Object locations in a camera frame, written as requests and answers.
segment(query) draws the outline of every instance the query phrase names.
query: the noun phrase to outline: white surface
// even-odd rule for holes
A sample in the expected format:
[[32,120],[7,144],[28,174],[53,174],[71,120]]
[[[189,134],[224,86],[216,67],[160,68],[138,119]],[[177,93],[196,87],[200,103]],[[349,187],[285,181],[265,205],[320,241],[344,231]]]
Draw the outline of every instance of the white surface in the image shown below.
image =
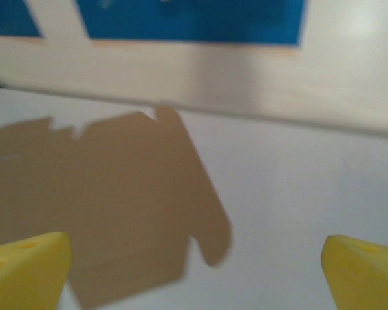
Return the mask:
[[[0,126],[53,116],[81,129],[150,108],[0,90]],[[105,310],[335,310],[325,238],[388,245],[388,140],[180,111],[233,225],[216,269],[191,244],[187,277]],[[78,309],[66,290],[63,310]]]
[[388,0],[309,0],[295,56],[169,43],[96,48],[74,0],[26,1],[46,41],[0,38],[7,85],[388,131]]

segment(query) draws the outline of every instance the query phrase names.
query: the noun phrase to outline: blue panel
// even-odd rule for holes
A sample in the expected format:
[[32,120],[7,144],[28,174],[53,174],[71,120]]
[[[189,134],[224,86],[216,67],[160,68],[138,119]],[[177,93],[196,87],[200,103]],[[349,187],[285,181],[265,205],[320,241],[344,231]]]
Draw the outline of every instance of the blue panel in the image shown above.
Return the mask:
[[305,0],[77,0],[92,39],[297,45]]
[[41,37],[23,0],[0,0],[0,36]]

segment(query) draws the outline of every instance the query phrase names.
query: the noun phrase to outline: yellow object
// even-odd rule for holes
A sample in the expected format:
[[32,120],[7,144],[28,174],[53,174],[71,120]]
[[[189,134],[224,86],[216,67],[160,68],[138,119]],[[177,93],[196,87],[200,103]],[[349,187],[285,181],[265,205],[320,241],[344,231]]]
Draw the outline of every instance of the yellow object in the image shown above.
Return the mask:
[[0,310],[55,310],[71,261],[62,232],[0,245]]
[[339,310],[388,310],[388,247],[329,236],[321,263]]

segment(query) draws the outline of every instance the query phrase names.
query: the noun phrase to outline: white floor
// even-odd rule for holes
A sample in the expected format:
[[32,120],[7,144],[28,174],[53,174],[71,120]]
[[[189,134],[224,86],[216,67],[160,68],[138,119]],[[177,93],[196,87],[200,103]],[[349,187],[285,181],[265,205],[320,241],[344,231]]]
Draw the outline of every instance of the white floor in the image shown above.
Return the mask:
[[[80,129],[142,110],[0,90],[0,126],[53,116]],[[211,269],[191,245],[187,277],[107,305],[136,310],[333,310],[320,266],[325,238],[388,245],[388,140],[180,111],[233,225],[233,248]],[[69,290],[63,310],[79,309]]]

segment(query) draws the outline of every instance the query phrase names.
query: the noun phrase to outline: blue poster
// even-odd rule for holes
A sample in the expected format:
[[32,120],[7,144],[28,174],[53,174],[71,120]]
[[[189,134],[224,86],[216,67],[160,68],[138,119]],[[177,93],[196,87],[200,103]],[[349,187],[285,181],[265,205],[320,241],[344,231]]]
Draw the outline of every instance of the blue poster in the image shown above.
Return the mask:
[[305,0],[77,0],[91,39],[299,44]]
[[0,36],[41,37],[23,0],[0,0]]

